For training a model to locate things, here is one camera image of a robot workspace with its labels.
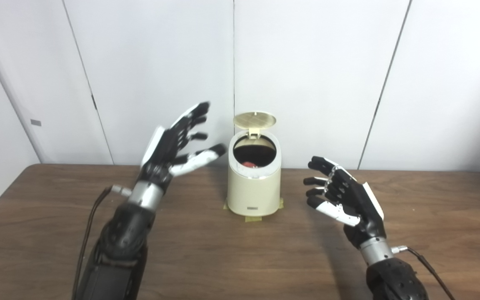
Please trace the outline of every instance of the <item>robotic hand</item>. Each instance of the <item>robotic hand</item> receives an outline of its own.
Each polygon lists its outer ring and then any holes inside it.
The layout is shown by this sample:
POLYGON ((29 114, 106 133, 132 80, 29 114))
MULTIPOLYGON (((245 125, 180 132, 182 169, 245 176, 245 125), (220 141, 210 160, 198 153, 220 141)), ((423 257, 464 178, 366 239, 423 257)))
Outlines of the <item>robotic hand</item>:
POLYGON ((172 178, 198 169, 225 154, 225 145, 218 144, 178 156, 179 151, 191 140, 207 138, 205 133, 190 130, 206 121, 209 106, 208 102, 195 105, 170 128, 158 127, 145 151, 135 188, 129 190, 115 185, 106 189, 97 199, 88 220, 77 264, 73 299, 136 299, 147 259, 147 235, 153 226, 158 204, 172 178), (111 190, 128 196, 128 200, 118 206, 112 220, 103 227, 77 288, 93 213, 111 190))
POLYGON ((425 287, 412 267, 394 257, 407 247, 388 246, 384 213, 368 183, 358 183, 343 167, 322 157, 314 156, 308 167, 328 178, 303 180, 305 185, 319 186, 307 191, 307 204, 345 224, 345 236, 360 251, 368 266, 366 282, 373 299, 428 300, 425 287))

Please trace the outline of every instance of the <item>wooden table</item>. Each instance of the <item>wooden table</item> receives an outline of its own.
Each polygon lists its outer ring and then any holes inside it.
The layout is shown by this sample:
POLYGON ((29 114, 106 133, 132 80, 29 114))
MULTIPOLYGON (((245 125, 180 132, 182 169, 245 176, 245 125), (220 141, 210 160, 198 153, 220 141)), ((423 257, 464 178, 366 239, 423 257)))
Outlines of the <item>wooden table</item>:
MULTIPOLYGON (((68 300, 89 209, 137 167, 33 165, 0 198, 0 300, 68 300)), ((480 300, 480 173, 352 171, 385 211, 391 245, 408 245, 459 300, 480 300)), ((284 170, 284 209, 261 222, 223 209, 225 169, 176 178, 149 236, 139 299, 366 300, 365 264, 341 224, 305 204, 303 177, 284 170)), ((97 211, 91 244, 123 198, 97 211)), ((447 299, 410 254, 432 300, 447 299)))

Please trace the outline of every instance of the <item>tape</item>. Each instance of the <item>tape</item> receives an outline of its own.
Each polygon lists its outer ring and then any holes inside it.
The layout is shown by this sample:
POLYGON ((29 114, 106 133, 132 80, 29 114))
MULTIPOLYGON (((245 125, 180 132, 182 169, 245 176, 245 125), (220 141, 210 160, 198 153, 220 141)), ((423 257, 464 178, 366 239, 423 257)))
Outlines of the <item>tape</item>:
POLYGON ((245 217, 245 222, 259 222, 262 221, 262 217, 245 217))

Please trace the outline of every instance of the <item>prosthetic hand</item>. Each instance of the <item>prosthetic hand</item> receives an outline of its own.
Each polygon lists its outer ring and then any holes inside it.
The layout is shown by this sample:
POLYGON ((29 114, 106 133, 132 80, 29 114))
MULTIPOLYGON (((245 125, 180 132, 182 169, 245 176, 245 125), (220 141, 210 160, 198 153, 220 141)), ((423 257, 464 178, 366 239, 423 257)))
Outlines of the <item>prosthetic hand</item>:
POLYGON ((412 267, 394 257, 407 248, 388 246, 383 210, 368 183, 358 183, 343 167, 322 157, 314 156, 308 167, 328 178, 304 179, 305 185, 318 185, 307 191, 307 204, 345 224, 345 236, 368 266, 366 282, 373 299, 428 300, 412 267))
POLYGON ((147 235, 172 178, 198 169, 225 154, 225 146, 218 144, 178 156, 178 152, 191 140, 207 138, 205 133, 190 130, 206 121, 208 107, 209 103, 200 103, 182 114, 170 128, 158 127, 145 151, 135 188, 129 190, 112 186, 98 198, 88 220, 80 253, 74 299, 134 300, 137 297, 147 259, 147 235), (103 227, 77 289, 93 213, 111 190, 127 196, 128 200, 118 206, 112 220, 103 227))

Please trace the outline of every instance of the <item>small trash can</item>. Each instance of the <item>small trash can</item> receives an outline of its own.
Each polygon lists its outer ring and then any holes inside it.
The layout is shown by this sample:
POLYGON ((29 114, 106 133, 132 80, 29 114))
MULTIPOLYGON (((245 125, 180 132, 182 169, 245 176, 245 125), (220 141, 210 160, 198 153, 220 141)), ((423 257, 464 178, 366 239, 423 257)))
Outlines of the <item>small trash can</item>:
POLYGON ((244 130, 229 143, 227 205, 242 216, 271 215, 280 205, 281 151, 277 138, 264 129, 276 119, 267 112, 245 112, 233 122, 244 130))

